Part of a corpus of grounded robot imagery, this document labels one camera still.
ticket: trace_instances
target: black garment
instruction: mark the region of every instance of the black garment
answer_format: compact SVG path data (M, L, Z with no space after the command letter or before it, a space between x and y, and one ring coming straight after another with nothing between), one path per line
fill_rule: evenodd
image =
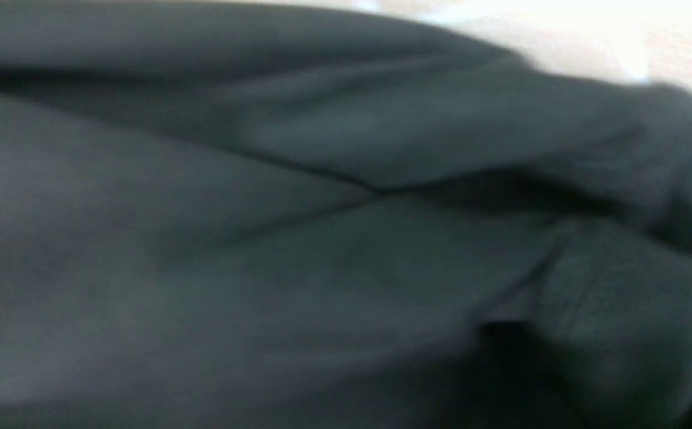
M308 8L0 2L0 429L692 427L692 96Z

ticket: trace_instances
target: black cloth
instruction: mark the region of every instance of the black cloth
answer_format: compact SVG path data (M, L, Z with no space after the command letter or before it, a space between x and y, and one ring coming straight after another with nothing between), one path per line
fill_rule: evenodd
M0 2L0 429L692 428L692 95L310 8Z

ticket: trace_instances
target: dark gray fabric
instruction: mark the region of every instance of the dark gray fabric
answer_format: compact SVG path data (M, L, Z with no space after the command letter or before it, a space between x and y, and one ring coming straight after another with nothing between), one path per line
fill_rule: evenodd
M692 95L337 11L0 2L0 428L691 410Z

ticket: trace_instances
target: dark jacket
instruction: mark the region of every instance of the dark jacket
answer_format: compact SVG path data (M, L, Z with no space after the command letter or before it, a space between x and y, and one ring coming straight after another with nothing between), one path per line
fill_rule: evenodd
M0 429L692 428L692 95L308 8L0 2Z

